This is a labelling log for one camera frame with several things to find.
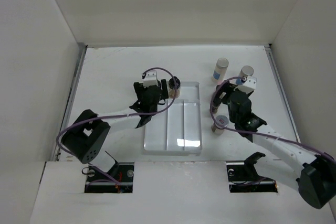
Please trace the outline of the black cap brown spice bottle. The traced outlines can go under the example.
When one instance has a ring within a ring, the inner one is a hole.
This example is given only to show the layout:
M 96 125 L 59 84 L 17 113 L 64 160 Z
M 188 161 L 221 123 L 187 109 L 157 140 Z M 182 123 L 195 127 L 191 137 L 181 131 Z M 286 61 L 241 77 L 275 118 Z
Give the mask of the black cap brown spice bottle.
M 168 81 L 169 98 L 178 98 L 180 96 L 181 82 L 174 76 Z

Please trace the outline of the blue label silver lid jar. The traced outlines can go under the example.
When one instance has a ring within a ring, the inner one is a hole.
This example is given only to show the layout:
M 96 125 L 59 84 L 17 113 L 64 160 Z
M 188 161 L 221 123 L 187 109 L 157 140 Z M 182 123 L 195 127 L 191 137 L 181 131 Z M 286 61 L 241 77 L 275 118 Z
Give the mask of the blue label silver lid jar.
M 219 58 L 216 62 L 216 66 L 213 72 L 212 79 L 216 83 L 221 83 L 224 80 L 229 61 L 226 58 Z

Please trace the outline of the red label silver lid jar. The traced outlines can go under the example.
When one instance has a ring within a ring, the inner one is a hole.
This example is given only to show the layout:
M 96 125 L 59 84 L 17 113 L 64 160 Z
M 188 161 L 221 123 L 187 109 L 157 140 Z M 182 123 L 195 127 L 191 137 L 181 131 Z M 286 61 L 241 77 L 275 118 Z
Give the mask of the red label silver lid jar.
M 221 135 L 225 131 L 225 127 L 229 125 L 229 119 L 225 115 L 218 115 L 212 125 L 212 132 Z

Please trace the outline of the small dark slim bottle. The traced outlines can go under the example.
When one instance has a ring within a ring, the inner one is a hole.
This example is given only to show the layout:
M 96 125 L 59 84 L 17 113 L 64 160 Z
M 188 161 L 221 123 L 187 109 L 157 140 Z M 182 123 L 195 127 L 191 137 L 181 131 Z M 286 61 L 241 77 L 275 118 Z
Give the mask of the small dark slim bottle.
M 214 101 L 213 101 L 213 105 L 211 106 L 211 111 L 216 114 L 218 111 L 219 106 L 222 103 L 222 98 L 223 98 L 223 92 L 222 91 L 217 91 L 219 86 L 216 86 L 215 90 L 214 90 Z

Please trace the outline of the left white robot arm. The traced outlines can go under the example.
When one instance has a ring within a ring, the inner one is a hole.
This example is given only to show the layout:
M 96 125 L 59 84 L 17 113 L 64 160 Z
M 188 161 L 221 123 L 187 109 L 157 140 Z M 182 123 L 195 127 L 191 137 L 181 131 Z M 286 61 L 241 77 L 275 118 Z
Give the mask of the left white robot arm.
M 60 149 L 88 164 L 100 173 L 106 181 L 115 181 L 118 175 L 117 161 L 110 156 L 103 145 L 110 133 L 127 129 L 138 129 L 149 123 L 159 111 L 160 101 L 169 98 L 167 81 L 143 80 L 133 84 L 137 100 L 123 111 L 99 116 L 91 109 L 84 110 L 75 122 L 56 137 Z

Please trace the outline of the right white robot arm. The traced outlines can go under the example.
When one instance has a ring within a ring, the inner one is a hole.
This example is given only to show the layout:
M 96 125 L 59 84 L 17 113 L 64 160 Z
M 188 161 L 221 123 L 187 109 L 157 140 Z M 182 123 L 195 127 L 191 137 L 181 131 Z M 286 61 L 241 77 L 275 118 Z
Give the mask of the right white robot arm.
M 315 209 L 323 208 L 335 197 L 335 159 L 311 146 L 284 139 L 251 110 L 253 87 L 235 85 L 229 80 L 218 85 L 210 108 L 227 105 L 233 132 L 277 156 L 284 166 L 272 166 L 266 155 L 255 152 L 244 163 L 244 175 L 251 180 L 266 176 L 296 190 Z

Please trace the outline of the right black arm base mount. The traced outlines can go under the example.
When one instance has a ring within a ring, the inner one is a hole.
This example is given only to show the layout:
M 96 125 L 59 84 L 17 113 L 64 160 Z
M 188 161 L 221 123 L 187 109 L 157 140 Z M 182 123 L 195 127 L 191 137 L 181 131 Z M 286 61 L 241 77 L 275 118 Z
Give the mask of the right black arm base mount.
M 238 165 L 237 178 L 239 181 L 256 182 L 262 179 L 262 176 L 258 175 L 255 165 L 258 160 L 266 155 L 261 152 L 255 152 L 246 158 L 242 164 Z

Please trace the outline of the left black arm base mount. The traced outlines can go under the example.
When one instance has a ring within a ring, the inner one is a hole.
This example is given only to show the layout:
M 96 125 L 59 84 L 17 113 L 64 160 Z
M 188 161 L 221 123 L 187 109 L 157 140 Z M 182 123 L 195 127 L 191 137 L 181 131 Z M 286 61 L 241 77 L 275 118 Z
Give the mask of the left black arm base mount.
M 90 183 L 106 182 L 120 185 L 119 166 L 120 163 L 109 153 L 102 152 L 88 164 L 88 167 L 83 168 L 81 173 L 87 176 Z

